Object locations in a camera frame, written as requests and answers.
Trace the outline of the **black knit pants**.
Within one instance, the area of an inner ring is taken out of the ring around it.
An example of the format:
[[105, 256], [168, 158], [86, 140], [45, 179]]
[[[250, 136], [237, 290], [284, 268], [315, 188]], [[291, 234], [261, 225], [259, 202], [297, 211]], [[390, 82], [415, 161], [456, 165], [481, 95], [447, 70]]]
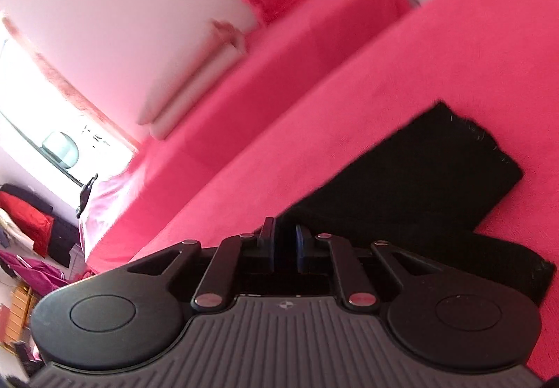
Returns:
[[277, 229], [330, 233], [360, 249], [385, 239], [541, 305], [555, 265], [475, 230], [523, 175], [487, 130], [439, 101], [284, 210]]

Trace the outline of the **magenta hanging garment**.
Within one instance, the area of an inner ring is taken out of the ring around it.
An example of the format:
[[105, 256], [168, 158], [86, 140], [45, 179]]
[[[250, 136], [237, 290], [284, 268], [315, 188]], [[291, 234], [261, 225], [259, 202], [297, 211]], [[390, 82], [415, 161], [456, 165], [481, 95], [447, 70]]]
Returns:
[[2, 251], [0, 257], [1, 268], [5, 272], [8, 269], [12, 270], [40, 297], [94, 275], [93, 271], [86, 269], [83, 273], [67, 280], [64, 279], [62, 271], [41, 260], [20, 257], [6, 251]]

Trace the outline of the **wooden shelf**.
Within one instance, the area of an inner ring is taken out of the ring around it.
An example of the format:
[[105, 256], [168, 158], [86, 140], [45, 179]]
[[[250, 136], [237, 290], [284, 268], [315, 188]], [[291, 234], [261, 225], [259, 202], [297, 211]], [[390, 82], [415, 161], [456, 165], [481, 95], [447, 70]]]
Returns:
[[14, 343], [31, 346], [30, 317], [40, 300], [25, 282], [19, 282], [6, 300], [1, 300], [1, 346], [15, 353]]

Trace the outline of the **red and black hanging clothes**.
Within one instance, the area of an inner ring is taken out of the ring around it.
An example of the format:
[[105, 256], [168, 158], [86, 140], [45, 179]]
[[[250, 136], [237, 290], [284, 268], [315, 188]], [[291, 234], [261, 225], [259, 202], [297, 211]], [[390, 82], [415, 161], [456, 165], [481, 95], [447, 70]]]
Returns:
[[18, 185], [1, 186], [1, 208], [33, 241], [33, 251], [70, 267], [71, 251], [80, 245], [77, 226], [54, 212], [53, 206]]

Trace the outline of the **black garment on far bed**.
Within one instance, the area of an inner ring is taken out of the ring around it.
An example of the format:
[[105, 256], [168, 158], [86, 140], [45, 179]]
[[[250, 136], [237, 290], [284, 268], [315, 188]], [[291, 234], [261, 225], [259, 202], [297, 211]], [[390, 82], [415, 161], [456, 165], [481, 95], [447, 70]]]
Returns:
[[99, 178], [99, 175], [96, 173], [86, 184], [84, 184], [84, 186], [81, 188], [81, 192], [80, 192], [80, 198], [79, 198], [79, 206], [76, 210], [76, 217], [80, 218], [81, 214], [84, 212], [87, 203], [89, 201], [91, 192], [92, 192], [92, 188], [94, 183], [97, 181], [97, 179]]

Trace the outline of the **lower beige folded pillow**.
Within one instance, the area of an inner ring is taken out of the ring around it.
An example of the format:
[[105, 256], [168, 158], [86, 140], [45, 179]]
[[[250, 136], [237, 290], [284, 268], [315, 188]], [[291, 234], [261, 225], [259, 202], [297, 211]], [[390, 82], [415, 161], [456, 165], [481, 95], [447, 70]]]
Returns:
[[205, 65], [187, 78], [168, 98], [148, 123], [150, 134], [165, 140], [182, 119], [219, 80], [245, 57], [245, 39], [238, 37], [213, 54]]

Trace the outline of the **bright window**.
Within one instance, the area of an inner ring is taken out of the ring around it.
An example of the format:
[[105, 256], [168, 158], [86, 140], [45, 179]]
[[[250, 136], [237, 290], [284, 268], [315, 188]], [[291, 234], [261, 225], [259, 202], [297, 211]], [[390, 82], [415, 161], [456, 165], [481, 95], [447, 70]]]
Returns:
[[1, 18], [1, 117], [72, 185], [117, 175], [136, 147]]

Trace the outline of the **near bed pink blanket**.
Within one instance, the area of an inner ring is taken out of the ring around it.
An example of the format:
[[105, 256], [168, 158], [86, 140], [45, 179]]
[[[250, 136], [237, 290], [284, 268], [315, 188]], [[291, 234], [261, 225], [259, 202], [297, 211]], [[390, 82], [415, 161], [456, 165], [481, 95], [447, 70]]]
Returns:
[[[442, 101], [524, 175], [475, 229], [558, 257], [558, 0], [431, 0], [322, 80], [216, 175], [166, 230], [214, 242], [314, 192]], [[195, 319], [169, 387], [529, 387], [558, 372], [558, 289], [525, 364], [466, 376], [416, 360], [375, 315], [315, 283], [290, 308], [242, 297]]]

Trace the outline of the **far bed red sheet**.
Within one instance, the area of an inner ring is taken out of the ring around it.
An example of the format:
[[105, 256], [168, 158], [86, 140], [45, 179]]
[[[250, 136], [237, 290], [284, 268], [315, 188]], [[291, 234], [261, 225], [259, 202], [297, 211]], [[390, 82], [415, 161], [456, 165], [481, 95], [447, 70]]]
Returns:
[[298, 0], [250, 32], [246, 55], [170, 135], [94, 183], [80, 219], [87, 266], [128, 263], [227, 164], [319, 81], [396, 23], [411, 0]]

